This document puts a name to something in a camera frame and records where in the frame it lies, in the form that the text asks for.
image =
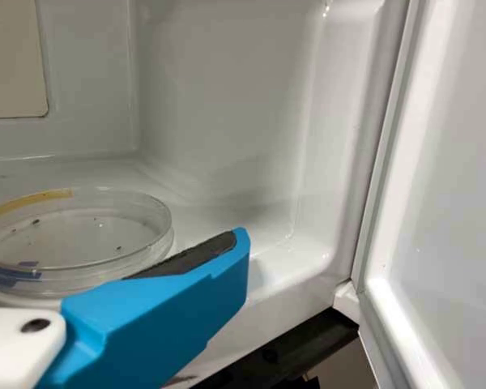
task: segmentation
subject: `label on dish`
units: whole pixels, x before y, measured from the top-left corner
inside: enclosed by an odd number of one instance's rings
[[[10,211],[14,211],[15,209],[25,207],[30,204],[39,203],[45,200],[54,200],[54,199],[66,199],[72,197],[72,189],[54,189],[54,190],[46,190],[45,192],[30,194],[25,197],[20,197],[19,199],[11,200],[7,203],[0,205],[0,215],[4,213],[8,213]]]

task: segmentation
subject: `blue plastic handle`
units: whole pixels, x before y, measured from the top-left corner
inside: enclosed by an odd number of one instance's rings
[[[67,340],[38,387],[162,387],[245,302],[250,239],[233,232],[230,251],[185,274],[65,298]]]

